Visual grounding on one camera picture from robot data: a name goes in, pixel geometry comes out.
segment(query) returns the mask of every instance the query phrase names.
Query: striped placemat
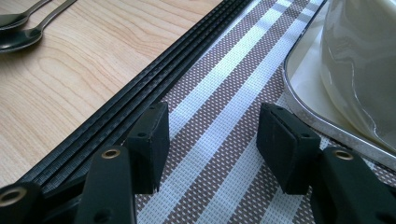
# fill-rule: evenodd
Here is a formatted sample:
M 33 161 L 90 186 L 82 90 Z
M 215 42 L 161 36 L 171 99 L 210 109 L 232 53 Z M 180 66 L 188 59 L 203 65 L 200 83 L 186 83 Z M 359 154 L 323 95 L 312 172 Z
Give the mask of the striped placemat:
M 287 107 L 282 63 L 322 2 L 253 1 L 165 95 L 171 148 L 160 192 L 136 197 L 139 223 L 314 222 L 308 196 L 283 194 L 255 143 L 260 104 Z

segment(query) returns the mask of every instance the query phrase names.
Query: spoon handle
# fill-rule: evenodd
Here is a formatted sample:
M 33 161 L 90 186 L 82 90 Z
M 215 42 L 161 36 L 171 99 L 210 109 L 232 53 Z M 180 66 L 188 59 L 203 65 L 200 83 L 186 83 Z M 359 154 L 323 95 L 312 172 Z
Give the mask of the spoon handle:
M 37 11 L 39 8 L 46 5 L 50 1 L 52 0 L 41 0 L 36 4 L 34 4 L 32 7 L 30 7 L 29 9 L 27 9 L 23 14 L 30 16 L 32 13 L 34 13 L 35 11 Z
M 36 29 L 39 30 L 44 30 L 46 26 L 53 20 L 55 17 L 57 17 L 61 12 L 63 12 L 65 9 L 73 5 L 77 0 L 66 0 L 63 2 L 59 7 L 57 7 L 55 10 L 53 10 L 42 22 L 40 22 Z

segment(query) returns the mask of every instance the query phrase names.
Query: black rubber strip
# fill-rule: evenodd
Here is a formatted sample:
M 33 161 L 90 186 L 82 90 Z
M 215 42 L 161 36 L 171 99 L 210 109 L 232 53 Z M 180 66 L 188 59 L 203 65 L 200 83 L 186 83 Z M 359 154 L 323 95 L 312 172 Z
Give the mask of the black rubber strip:
M 139 116 L 158 102 L 250 1 L 224 0 L 140 72 L 18 182 L 44 192 L 88 172 L 100 147 L 120 145 Z

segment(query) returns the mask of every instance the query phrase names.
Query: metal spoon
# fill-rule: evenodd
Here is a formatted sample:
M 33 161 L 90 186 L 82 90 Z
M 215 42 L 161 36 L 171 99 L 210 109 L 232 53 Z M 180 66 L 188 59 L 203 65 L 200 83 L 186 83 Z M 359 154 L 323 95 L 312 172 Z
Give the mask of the metal spoon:
M 61 12 L 70 7 L 77 0 L 67 0 L 53 10 L 37 27 L 0 35 L 0 53 L 7 53 L 24 49 L 36 43 L 43 36 L 44 28 Z
M 52 0 L 41 0 L 20 14 L 0 15 L 0 31 L 15 28 L 27 22 L 30 15 Z

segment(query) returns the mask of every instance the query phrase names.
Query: wooden table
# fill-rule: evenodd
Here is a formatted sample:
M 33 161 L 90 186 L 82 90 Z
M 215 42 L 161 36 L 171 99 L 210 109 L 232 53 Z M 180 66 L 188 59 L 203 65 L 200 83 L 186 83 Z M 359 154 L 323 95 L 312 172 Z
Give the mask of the wooden table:
M 63 1 L 40 8 L 23 28 L 36 26 Z M 78 0 L 38 44 L 0 54 L 0 188 L 18 180 L 219 2 Z M 0 14 L 33 3 L 2 0 Z

